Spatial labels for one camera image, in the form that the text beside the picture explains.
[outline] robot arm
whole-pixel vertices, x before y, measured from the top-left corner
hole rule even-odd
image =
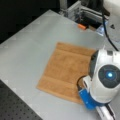
[[[120,88],[120,53],[99,50],[91,57],[89,75],[83,78],[85,89],[79,91],[88,109],[97,109],[102,120],[115,120],[109,103]]]

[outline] blue light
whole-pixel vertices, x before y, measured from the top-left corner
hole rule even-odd
[[[112,73],[108,73],[108,77],[113,77],[113,74]]]

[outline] black wire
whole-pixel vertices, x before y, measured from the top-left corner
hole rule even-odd
[[[113,48],[116,50],[116,51],[119,51],[118,48],[113,44],[113,42],[110,40],[110,37],[107,33],[107,29],[106,29],[106,25],[105,25],[105,16],[104,16],[104,0],[101,0],[102,2],[102,6],[101,6],[101,10],[102,10],[102,21],[103,21],[103,27],[104,27],[104,32],[105,32],[105,35],[108,39],[108,41],[110,42],[110,44],[113,46]]]
[[[77,80],[77,88],[78,88],[78,91],[80,91],[80,90],[82,90],[83,88],[79,85],[79,81],[82,79],[82,78],[84,78],[84,77],[86,77],[85,75],[84,76],[81,76],[78,80]]]

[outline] tabletop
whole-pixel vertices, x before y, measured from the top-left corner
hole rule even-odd
[[[0,45],[0,79],[44,120],[99,120],[96,111],[36,88],[57,42],[99,49],[107,40],[49,10]],[[119,118],[118,97],[111,103]]]

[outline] wall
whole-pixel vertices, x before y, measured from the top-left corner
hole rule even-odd
[[[105,8],[120,16],[120,0],[105,0]]]

